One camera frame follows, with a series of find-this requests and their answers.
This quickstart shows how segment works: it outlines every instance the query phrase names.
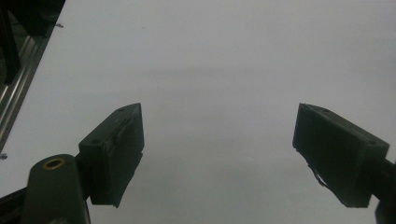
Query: black mount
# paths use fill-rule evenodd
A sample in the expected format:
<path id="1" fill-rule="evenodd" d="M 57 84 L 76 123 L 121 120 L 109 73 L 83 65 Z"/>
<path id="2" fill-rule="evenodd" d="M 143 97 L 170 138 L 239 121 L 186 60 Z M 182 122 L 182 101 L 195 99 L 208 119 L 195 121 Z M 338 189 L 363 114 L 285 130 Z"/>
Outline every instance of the black mount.
<path id="1" fill-rule="evenodd" d="M 88 197 L 118 207 L 142 158 L 140 104 L 114 111 L 78 146 L 76 157 L 56 155 L 33 166 L 27 187 L 0 199 L 0 224 L 88 224 Z"/>
<path id="2" fill-rule="evenodd" d="M 378 224 L 396 223 L 396 166 L 385 159 L 389 144 L 332 111 L 300 104 L 293 146 L 318 182 L 346 207 L 380 200 Z"/>

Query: white tabletop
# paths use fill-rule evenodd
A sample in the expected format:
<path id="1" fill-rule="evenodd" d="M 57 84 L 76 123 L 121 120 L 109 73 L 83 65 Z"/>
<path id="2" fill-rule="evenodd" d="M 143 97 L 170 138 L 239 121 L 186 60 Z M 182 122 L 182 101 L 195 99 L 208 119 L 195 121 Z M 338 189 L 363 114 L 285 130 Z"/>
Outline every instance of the white tabletop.
<path id="1" fill-rule="evenodd" d="M 141 103 L 144 156 L 119 209 L 93 224 L 373 224 L 291 145 L 299 103 L 391 144 L 396 3 L 67 0 L 0 161 L 0 196 L 118 107 Z"/>

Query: white surface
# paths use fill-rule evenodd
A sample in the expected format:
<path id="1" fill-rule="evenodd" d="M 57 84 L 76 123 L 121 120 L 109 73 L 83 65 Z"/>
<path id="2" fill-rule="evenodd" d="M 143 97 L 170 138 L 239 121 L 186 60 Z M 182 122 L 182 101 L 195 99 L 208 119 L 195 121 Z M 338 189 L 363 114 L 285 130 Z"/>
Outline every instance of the white surface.
<path id="1" fill-rule="evenodd" d="M 298 104 L 390 143 L 393 1 L 67 0 L 0 161 L 0 195 L 118 107 L 142 103 L 143 160 L 101 223 L 373 224 L 292 148 Z"/>

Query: bolt hole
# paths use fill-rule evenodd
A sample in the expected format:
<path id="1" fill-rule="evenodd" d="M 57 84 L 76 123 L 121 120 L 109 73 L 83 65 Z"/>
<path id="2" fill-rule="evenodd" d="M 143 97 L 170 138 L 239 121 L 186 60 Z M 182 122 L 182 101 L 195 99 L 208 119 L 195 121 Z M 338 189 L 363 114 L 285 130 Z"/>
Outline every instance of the bolt hole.
<path id="1" fill-rule="evenodd" d="M 50 160 L 50 161 L 47 161 L 46 163 L 44 163 L 43 168 L 45 170 L 55 170 L 63 165 L 64 165 L 64 159 L 56 158 L 56 159 L 53 159 L 53 160 Z"/>

